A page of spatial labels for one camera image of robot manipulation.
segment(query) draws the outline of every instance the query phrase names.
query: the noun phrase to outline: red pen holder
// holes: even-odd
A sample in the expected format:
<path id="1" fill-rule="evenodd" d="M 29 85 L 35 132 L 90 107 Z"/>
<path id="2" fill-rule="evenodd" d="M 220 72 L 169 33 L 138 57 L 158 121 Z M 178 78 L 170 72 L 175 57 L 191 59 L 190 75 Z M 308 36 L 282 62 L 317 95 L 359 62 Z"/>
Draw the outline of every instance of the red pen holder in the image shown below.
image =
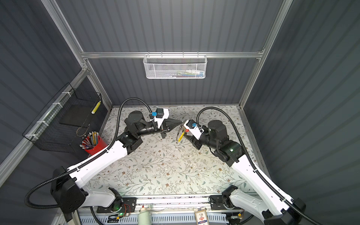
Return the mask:
<path id="1" fill-rule="evenodd" d="M 98 136 L 98 141 L 99 142 L 95 147 L 93 147 L 92 149 L 85 149 L 85 151 L 93 156 L 96 153 L 98 153 L 99 151 L 106 148 L 106 146 L 108 146 L 100 136 Z"/>

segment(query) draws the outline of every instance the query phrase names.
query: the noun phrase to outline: yellow marker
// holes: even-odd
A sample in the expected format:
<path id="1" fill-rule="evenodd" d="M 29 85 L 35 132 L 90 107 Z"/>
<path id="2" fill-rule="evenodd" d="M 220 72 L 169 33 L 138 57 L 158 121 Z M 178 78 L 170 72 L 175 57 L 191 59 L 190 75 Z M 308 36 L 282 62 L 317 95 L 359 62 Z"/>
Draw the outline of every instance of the yellow marker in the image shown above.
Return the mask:
<path id="1" fill-rule="evenodd" d="M 97 104 L 96 104 L 96 106 L 95 106 L 95 108 L 92 110 L 92 114 L 95 114 L 95 112 L 96 112 L 96 110 L 99 108 L 99 106 L 100 106 L 100 103 L 101 103 L 101 101 L 99 101 Z"/>
<path id="2" fill-rule="evenodd" d="M 180 138 L 179 138 L 178 142 L 180 142 L 180 141 L 181 141 L 181 139 L 183 138 L 184 134 L 185 134 L 185 131 L 181 134 L 181 136 L 180 136 Z"/>

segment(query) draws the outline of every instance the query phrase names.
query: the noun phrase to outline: table surface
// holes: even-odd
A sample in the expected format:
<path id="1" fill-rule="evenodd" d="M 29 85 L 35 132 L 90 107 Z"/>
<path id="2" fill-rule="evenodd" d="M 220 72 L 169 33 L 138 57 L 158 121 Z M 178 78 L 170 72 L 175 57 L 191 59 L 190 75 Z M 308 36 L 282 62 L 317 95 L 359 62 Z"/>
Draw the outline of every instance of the table surface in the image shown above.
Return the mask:
<path id="1" fill-rule="evenodd" d="M 251 158 L 257 164 L 237 106 L 216 107 L 232 118 Z M 167 108 L 170 118 L 185 121 L 195 120 L 197 113 L 204 107 Z M 102 138 L 108 144 L 114 137 L 118 110 L 119 108 L 112 109 L 102 133 Z M 124 131 L 124 119 L 135 110 L 141 111 L 145 120 L 149 121 L 149 112 L 145 107 L 123 108 L 118 135 Z M 207 125 L 210 120 L 221 120 L 227 127 L 230 139 L 239 142 L 233 127 L 223 114 L 206 110 L 201 114 L 199 123 Z M 208 147 L 203 146 L 197 150 L 185 138 L 176 144 L 177 131 L 178 128 L 173 129 L 165 139 L 160 134 L 142 137 L 144 142 L 136 151 L 105 168 L 88 185 L 95 188 L 114 187 L 122 196 L 221 193 L 231 184 L 247 193 L 254 192 L 237 172 L 213 156 Z"/>

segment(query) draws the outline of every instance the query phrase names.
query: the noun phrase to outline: white mesh basket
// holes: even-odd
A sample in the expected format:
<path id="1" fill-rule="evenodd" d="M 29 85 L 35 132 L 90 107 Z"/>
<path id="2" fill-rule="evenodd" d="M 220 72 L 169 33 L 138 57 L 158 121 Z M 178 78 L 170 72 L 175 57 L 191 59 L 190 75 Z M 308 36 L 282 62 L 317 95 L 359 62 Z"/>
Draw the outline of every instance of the white mesh basket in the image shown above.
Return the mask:
<path id="1" fill-rule="evenodd" d="M 151 58 L 144 56 L 146 77 L 149 79 L 203 79 L 207 58 Z"/>

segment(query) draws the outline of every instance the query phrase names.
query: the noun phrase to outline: black wire basket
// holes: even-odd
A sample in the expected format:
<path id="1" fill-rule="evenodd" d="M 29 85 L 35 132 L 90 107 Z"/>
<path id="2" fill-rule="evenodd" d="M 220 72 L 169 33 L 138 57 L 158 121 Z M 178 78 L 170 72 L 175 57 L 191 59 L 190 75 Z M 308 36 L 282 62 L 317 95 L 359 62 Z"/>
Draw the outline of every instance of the black wire basket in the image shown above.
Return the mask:
<path id="1" fill-rule="evenodd" d="M 79 146 L 84 136 L 99 131 L 107 110 L 101 94 L 71 89 L 41 121 L 34 120 L 23 136 L 40 150 L 86 154 Z"/>

